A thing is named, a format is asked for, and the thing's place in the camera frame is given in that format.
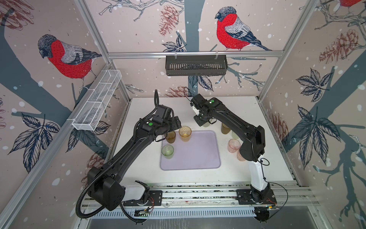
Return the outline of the smooth yellow glass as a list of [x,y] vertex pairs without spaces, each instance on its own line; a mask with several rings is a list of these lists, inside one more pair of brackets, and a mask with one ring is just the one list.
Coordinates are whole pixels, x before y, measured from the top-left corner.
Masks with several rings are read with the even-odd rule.
[[192,130],[188,126],[183,126],[179,129],[179,135],[183,142],[188,142],[192,135]]

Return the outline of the smooth green glass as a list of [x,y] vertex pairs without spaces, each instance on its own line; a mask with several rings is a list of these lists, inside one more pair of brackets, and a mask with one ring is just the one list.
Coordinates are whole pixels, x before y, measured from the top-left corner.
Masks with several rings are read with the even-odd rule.
[[172,145],[165,145],[162,148],[162,155],[166,159],[171,159],[174,154],[174,147]]

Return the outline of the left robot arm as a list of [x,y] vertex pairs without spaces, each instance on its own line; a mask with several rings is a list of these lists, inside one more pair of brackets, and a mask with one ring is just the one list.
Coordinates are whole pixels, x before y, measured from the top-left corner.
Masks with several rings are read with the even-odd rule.
[[93,167],[87,174],[87,187],[79,197],[82,202],[85,195],[89,195],[101,204],[96,211],[87,214],[92,217],[103,209],[113,211],[121,203],[135,200],[139,204],[149,201],[150,188],[141,181],[135,181],[131,186],[122,185],[128,168],[140,153],[160,135],[181,128],[181,122],[171,108],[157,105],[155,109],[134,126],[131,139],[109,161],[100,168]]

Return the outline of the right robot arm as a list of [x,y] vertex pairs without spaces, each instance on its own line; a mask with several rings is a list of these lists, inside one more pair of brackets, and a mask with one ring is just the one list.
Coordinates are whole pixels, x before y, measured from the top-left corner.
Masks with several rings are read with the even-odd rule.
[[266,200],[271,188],[264,178],[261,165],[266,146],[264,128],[244,121],[215,97],[206,100],[202,95],[197,94],[190,100],[190,105],[196,113],[193,118],[200,127],[211,119],[216,119],[239,136],[243,141],[239,154],[248,162],[250,170],[252,200],[255,203]]

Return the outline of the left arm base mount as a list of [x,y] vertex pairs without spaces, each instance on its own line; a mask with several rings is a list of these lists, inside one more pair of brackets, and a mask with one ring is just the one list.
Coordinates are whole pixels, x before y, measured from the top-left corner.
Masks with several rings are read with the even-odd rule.
[[162,205],[163,192],[161,190],[150,190],[145,192],[139,200],[128,200],[123,202],[124,207],[153,207]]

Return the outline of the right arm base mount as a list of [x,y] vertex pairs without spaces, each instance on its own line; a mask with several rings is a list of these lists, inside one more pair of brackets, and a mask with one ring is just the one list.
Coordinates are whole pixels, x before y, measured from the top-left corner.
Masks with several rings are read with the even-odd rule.
[[236,195],[235,199],[238,201],[239,205],[277,204],[274,192],[272,191],[269,183],[267,183],[265,189],[262,191],[258,191],[252,187],[252,185],[250,186],[250,189],[237,189]]

